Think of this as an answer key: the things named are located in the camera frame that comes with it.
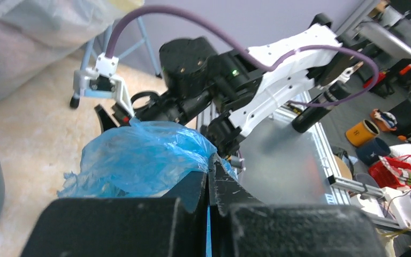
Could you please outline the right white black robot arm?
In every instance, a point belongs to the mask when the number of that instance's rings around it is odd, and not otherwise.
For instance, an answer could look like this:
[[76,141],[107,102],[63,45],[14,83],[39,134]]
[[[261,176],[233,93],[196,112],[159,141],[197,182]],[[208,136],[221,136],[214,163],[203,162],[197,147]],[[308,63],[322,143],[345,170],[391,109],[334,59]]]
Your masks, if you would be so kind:
[[350,54],[327,25],[264,46],[218,53],[205,37],[163,44],[159,60],[167,90],[126,96],[116,75],[118,59],[101,54],[89,71],[92,89],[111,92],[116,117],[181,125],[214,105],[218,117],[206,136],[221,156],[236,152],[257,124],[285,102],[314,87],[324,68],[340,52]]

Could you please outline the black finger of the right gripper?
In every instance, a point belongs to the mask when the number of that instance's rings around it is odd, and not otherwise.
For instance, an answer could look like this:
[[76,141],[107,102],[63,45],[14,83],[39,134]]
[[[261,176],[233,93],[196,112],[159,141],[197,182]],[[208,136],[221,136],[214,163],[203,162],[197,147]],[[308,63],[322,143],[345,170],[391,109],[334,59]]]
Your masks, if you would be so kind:
[[117,128],[118,125],[114,122],[114,120],[109,116],[106,110],[103,108],[102,105],[98,104],[94,107],[94,111],[98,116],[98,121],[101,127],[101,133],[104,133],[107,130]]

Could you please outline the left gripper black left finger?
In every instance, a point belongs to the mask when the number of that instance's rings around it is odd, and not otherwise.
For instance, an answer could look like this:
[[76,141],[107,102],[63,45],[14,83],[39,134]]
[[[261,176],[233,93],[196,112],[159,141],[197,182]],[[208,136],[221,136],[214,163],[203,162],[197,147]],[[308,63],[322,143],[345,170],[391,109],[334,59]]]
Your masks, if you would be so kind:
[[22,256],[205,256],[207,178],[191,172],[159,198],[61,198]]

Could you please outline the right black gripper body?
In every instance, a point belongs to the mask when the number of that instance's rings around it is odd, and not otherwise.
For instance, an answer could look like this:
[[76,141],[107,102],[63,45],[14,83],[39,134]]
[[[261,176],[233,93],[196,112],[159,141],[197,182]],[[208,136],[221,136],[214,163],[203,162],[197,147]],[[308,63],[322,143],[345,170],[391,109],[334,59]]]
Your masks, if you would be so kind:
[[148,97],[148,102],[135,108],[136,118],[140,121],[170,121],[181,125],[188,123],[181,101],[166,91],[158,95],[155,91],[142,91],[131,97],[132,103],[140,98]]

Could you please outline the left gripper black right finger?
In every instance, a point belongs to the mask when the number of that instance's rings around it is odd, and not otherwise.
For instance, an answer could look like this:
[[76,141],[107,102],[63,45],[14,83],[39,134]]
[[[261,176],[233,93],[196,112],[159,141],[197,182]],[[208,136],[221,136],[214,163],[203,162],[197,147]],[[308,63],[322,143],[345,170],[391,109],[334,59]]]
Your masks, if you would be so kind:
[[212,256],[385,256],[371,219],[349,205],[269,205],[209,158]]

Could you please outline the blue plastic trash bag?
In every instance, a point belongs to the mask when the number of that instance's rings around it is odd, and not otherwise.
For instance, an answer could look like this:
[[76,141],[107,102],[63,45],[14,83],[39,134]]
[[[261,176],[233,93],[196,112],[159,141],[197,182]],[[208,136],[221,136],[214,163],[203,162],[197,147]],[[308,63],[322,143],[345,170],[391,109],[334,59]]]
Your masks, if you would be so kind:
[[64,174],[60,198],[160,196],[192,171],[206,173],[217,148],[198,131],[174,122],[111,128],[87,143],[80,171]]

